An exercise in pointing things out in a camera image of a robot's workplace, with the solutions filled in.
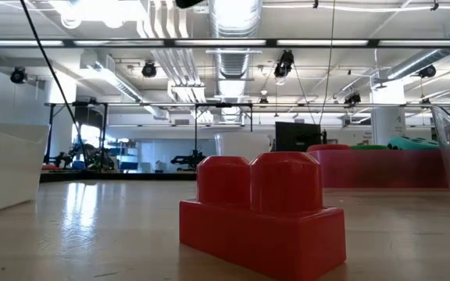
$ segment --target black monitor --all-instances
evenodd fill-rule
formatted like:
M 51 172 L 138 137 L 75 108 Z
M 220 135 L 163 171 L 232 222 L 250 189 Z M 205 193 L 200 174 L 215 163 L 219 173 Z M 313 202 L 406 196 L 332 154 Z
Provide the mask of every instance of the black monitor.
M 306 152 L 310 145 L 321 144 L 320 125 L 275 122 L 275 151 Z

